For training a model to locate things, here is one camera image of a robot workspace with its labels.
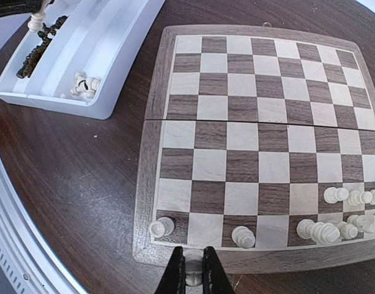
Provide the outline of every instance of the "dark wood tabletop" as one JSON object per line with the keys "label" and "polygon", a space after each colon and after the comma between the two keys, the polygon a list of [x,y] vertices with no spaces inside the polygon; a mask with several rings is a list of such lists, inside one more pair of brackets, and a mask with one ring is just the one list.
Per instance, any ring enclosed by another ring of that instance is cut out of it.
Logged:
{"label": "dark wood tabletop", "polygon": [[[276,28],[355,42],[375,86],[375,14],[355,1],[167,0],[110,119],[0,100],[0,155],[10,179],[46,240],[90,293],[153,293],[163,272],[132,257],[141,131],[163,28],[260,26],[265,21]],[[0,51],[0,74],[25,32],[22,27]],[[375,293],[375,260],[303,273],[229,278],[236,293]]]}

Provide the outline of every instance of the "pile of dark chess pieces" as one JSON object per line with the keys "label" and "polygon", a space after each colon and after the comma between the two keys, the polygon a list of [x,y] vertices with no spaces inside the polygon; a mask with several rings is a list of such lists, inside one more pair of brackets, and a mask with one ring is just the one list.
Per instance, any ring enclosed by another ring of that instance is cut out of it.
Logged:
{"label": "pile of dark chess pieces", "polygon": [[32,72],[34,71],[36,65],[38,64],[40,58],[44,54],[51,42],[51,38],[48,37],[49,34],[55,36],[57,34],[57,30],[61,28],[64,24],[65,20],[67,19],[66,15],[59,17],[55,24],[50,26],[49,28],[46,24],[43,24],[43,31],[38,32],[38,36],[42,39],[42,44],[36,46],[30,54],[27,55],[26,60],[23,62],[22,68],[16,73],[18,78],[25,78],[31,77]]}

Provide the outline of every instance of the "white chess piece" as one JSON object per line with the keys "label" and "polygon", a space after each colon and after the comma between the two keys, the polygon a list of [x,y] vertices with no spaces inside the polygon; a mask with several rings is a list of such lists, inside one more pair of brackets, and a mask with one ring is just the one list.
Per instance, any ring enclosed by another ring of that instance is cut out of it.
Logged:
{"label": "white chess piece", "polygon": [[100,80],[98,78],[87,78],[82,72],[77,72],[75,78],[75,86],[70,90],[72,95],[78,96],[81,93],[86,93],[88,98],[95,96],[100,86]]}
{"label": "white chess piece", "polygon": [[169,217],[161,217],[149,225],[149,233],[155,237],[168,236],[175,229],[175,224]]}
{"label": "white chess piece", "polygon": [[341,238],[343,239],[353,239],[357,236],[358,230],[352,224],[348,224],[347,222],[337,222],[336,220],[330,220],[328,222],[340,230]]}
{"label": "white chess piece", "polygon": [[324,191],[323,196],[327,203],[334,204],[346,200],[349,197],[349,191],[346,188],[331,187]]}
{"label": "white chess piece", "polygon": [[186,284],[190,287],[202,285],[202,258],[204,253],[199,249],[184,249]]}
{"label": "white chess piece", "polygon": [[297,225],[297,234],[303,239],[312,239],[313,241],[329,245],[337,240],[341,233],[336,226],[331,223],[313,222],[311,219],[304,219]]}
{"label": "white chess piece", "polygon": [[31,14],[31,20],[27,24],[31,32],[38,32],[43,28],[43,20],[46,18],[45,10],[50,2],[51,0],[43,0],[40,10]]}
{"label": "white chess piece", "polygon": [[349,193],[349,198],[347,202],[351,206],[357,206],[359,204],[366,204],[372,201],[372,193],[371,192],[360,192],[358,190],[354,190]]}
{"label": "white chess piece", "polygon": [[232,231],[232,240],[241,248],[248,249],[254,246],[254,233],[247,227],[242,225],[236,227]]}
{"label": "white chess piece", "polygon": [[375,216],[358,216],[353,214],[346,220],[349,224],[357,227],[359,232],[363,233],[375,233]]}

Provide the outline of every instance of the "chessboard border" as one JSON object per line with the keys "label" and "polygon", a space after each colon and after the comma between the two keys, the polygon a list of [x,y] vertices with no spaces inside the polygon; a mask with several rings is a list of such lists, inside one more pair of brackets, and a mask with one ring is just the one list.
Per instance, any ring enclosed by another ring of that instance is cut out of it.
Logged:
{"label": "chessboard border", "polygon": [[369,74],[362,52],[356,43],[334,37],[313,34],[310,32],[293,31],[290,29],[265,28],[259,26],[240,26],[230,24],[190,24],[183,26],[168,26],[163,30],[158,48],[152,83],[146,106],[145,119],[163,119],[166,107],[169,75],[171,74],[176,36],[180,35],[237,35],[251,37],[266,37],[274,39],[294,40],[316,45],[331,46],[353,52],[366,84],[366,90],[371,100],[375,114],[375,88]]}
{"label": "chessboard border", "polygon": [[[133,257],[137,262],[166,266],[174,246],[151,243],[148,231],[154,212],[158,149],[162,121],[145,121],[138,165]],[[284,251],[227,251],[217,254],[228,273],[283,273],[316,270],[375,258],[375,239],[336,246]]]}

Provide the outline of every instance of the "folding chessboard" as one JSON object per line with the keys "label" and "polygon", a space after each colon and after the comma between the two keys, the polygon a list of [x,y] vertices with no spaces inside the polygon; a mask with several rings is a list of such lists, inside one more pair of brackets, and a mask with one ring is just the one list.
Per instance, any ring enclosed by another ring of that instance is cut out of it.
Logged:
{"label": "folding chessboard", "polygon": [[[276,261],[262,252],[276,254],[278,262],[323,252],[335,257],[367,243],[375,248],[375,233],[322,246],[296,232],[302,219],[346,221],[375,213],[375,205],[323,198],[328,187],[375,189],[375,91],[356,44],[271,28],[170,27],[146,119],[137,260],[164,264],[162,254],[173,246],[213,246],[231,271],[265,272],[330,262],[301,259],[269,269]],[[162,216],[175,230],[150,237],[149,223]],[[254,233],[254,248],[232,241],[240,225]],[[243,262],[259,257],[263,265]],[[353,261],[346,254],[332,265]]]}

